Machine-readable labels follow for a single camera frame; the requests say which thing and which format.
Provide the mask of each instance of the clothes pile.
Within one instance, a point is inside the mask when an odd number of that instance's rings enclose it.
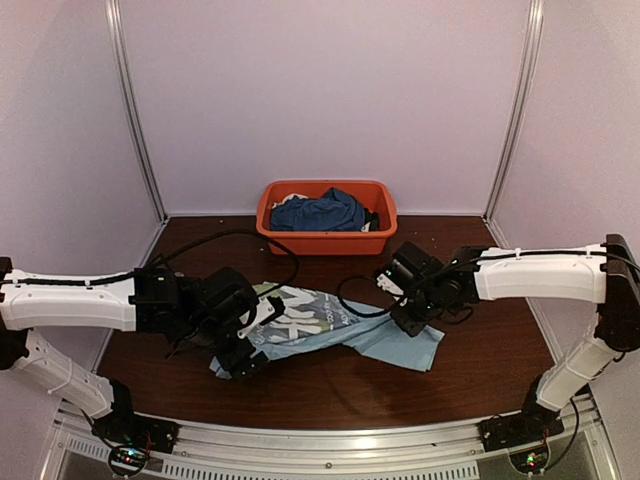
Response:
[[[337,188],[329,189],[322,198],[293,193],[272,206],[274,232],[374,232],[379,228],[377,213]]]

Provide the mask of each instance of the metal frame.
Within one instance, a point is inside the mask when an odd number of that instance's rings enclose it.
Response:
[[[147,193],[151,198],[153,209],[159,222],[167,219],[167,212],[162,203],[162,196],[158,188],[153,173],[153,167],[149,159],[149,151],[144,139],[140,115],[138,113],[138,105],[136,103],[133,82],[131,80],[131,71],[129,69],[129,61],[127,59],[127,49],[125,46],[124,32],[122,30],[122,19],[120,16],[120,1],[106,0],[107,23],[109,26],[109,34],[113,44],[113,52],[116,60],[116,69],[120,80],[120,88],[124,100],[125,111],[127,114],[127,123],[131,131],[131,138],[136,150],[136,156],[142,170],[142,177],[147,188]]]
[[[576,403],[599,478],[619,480],[593,399],[582,395]],[[568,437],[575,425],[572,408],[563,409],[561,418],[565,425],[561,436]],[[229,479],[403,480],[412,475],[422,478],[418,475],[425,473],[428,478],[428,472],[472,468],[482,459],[505,455],[506,450],[484,452],[476,426],[479,420],[351,431],[266,430],[176,420],[181,430],[174,453],[154,454],[159,461],[154,463],[155,472],[149,473],[175,479],[216,478],[218,474],[217,478],[228,475]],[[67,451],[103,460],[106,449],[91,435],[79,410],[63,402],[39,478],[56,479]]]
[[[522,62],[520,64],[520,76],[518,78],[518,87],[516,97],[511,111],[507,136],[502,147],[502,155],[496,177],[491,189],[489,202],[484,213],[484,219],[487,223],[493,221],[498,202],[504,190],[507,173],[513,159],[518,135],[522,127],[522,119],[524,118],[524,107],[531,90],[531,82],[538,60],[538,51],[540,48],[540,39],[542,37],[543,23],[543,6],[544,0],[531,0],[529,6],[529,21],[527,24],[527,33],[525,36],[524,49],[522,52]]]

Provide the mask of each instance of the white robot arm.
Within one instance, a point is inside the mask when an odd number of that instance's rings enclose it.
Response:
[[[280,299],[259,298],[230,268],[204,280],[157,267],[109,277],[45,276],[14,269],[2,257],[0,370],[21,371],[49,394],[79,407],[103,439],[143,450],[151,442],[152,450],[168,453],[178,436],[176,423],[135,414],[126,386],[75,364],[34,328],[95,326],[162,333],[174,345],[190,339],[209,346],[225,369],[242,379],[267,361],[254,355],[247,332],[283,311]],[[135,455],[120,460],[144,463]]]
[[[468,305],[480,301],[552,297],[598,306],[598,323],[533,381],[521,413],[481,422],[486,451],[562,431],[557,417],[571,397],[612,360],[640,348],[640,278],[620,235],[608,235],[602,245],[564,250],[463,247],[447,265],[405,243],[376,279],[397,298],[391,316],[411,336],[431,320],[471,311]]]

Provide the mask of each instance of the white backdrop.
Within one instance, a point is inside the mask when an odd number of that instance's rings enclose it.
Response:
[[[281,179],[377,179],[480,214],[529,2],[136,0],[122,17],[169,214],[255,213]]]
[[[102,0],[0,3],[0,256],[27,271],[136,266],[157,229]],[[49,329],[90,367],[104,329]],[[58,400],[0,372],[0,478],[32,480]]]
[[[640,259],[640,4],[547,2],[538,68],[497,223],[511,246],[580,246],[626,236]],[[540,302],[566,350],[594,307]],[[620,461],[636,479],[640,355],[594,383]]]

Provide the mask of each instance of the white panel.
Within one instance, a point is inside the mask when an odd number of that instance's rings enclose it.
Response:
[[[497,221],[511,245],[572,246],[626,236],[640,257],[640,4],[547,2],[540,59]],[[593,306],[541,302],[561,347]],[[625,479],[637,478],[640,355],[595,381]]]
[[[138,263],[157,228],[124,116],[102,0],[0,3],[0,255],[39,273]],[[103,329],[47,329],[91,367]],[[0,372],[0,477],[34,478],[58,401]]]
[[[254,213],[272,181],[377,179],[401,213],[480,213],[529,2],[136,0],[122,16],[171,214]]]

